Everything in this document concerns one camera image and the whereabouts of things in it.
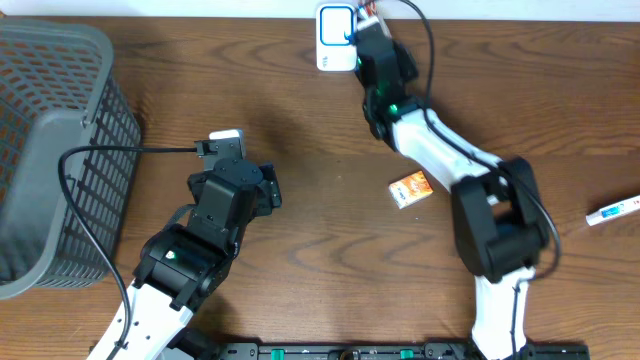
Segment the small orange white box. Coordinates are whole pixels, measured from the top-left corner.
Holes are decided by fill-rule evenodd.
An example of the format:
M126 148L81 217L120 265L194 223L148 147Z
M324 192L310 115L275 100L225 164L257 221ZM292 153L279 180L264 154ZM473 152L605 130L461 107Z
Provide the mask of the small orange white box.
M411 206L433 193L433 189L423 171L414 172L392 182L388 189L399 209Z

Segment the white blue tube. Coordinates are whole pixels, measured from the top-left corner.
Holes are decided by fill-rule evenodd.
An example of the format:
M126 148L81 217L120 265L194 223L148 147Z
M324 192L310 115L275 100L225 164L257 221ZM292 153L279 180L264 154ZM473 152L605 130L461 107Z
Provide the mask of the white blue tube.
M595 226L619 217L626 216L639 210L640 196L634 196L616 203L607 205L585 217L589 226Z

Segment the orange snack bar wrapper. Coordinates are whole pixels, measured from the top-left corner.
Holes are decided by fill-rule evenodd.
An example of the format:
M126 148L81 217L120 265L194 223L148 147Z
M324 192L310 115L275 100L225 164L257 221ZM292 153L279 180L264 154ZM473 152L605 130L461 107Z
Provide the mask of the orange snack bar wrapper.
M360 1L357 7L356 31L361 31L374 25L379 25L386 37L391 37L389 28L377 10L376 1Z

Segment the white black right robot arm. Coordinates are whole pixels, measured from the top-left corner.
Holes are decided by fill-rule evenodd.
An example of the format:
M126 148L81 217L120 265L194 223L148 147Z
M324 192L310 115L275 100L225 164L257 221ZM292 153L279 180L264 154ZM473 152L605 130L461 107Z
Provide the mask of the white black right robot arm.
M380 25L355 31L352 41L373 136L418 163L450 194L455 247L475 282L476 351L484 359L516 358L526 345L528 287L550 240L530 164L479 150L408 94L415 61Z

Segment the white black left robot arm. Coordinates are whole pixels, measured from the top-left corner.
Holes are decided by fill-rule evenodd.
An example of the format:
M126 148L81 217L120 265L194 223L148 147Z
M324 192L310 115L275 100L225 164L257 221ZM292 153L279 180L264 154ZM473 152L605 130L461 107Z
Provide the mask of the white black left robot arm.
M143 247L125 305L92 359L221 359L223 349L188 329L229 274L248 224L282 204L275 168L221 158L189 176L194 198Z

